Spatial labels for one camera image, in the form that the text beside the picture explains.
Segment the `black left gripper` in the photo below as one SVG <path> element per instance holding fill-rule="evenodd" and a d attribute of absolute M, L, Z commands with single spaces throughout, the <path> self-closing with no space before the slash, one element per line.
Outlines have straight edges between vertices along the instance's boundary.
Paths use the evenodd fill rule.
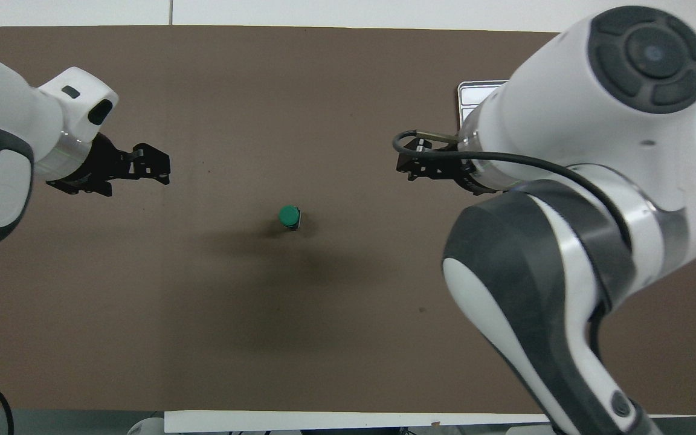
<path fill-rule="evenodd" d="M 133 181 L 151 179 L 162 185 L 170 184 L 170 157 L 146 143 L 134 146 L 132 152 L 118 150 L 109 138 L 99 133 L 79 168 L 61 179 L 46 181 L 46 185 L 67 195 L 97 193 L 112 196 L 111 181 L 129 179 L 133 166 Z"/>

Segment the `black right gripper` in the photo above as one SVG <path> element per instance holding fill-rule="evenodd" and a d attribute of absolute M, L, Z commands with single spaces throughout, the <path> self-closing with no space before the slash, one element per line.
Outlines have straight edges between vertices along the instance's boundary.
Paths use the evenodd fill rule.
<path fill-rule="evenodd" d="M 470 161 L 464 162 L 460 159 L 437 161 L 424 157 L 436 151 L 433 142 L 427 138 L 397 137 L 396 151 L 400 158 L 396 162 L 396 170 L 398 173 L 404 174 L 409 182 L 421 178 L 433 179 L 433 181 L 452 179 L 459 187 L 474 196 L 497 193 L 496 190 L 476 181 L 476 167 Z"/>

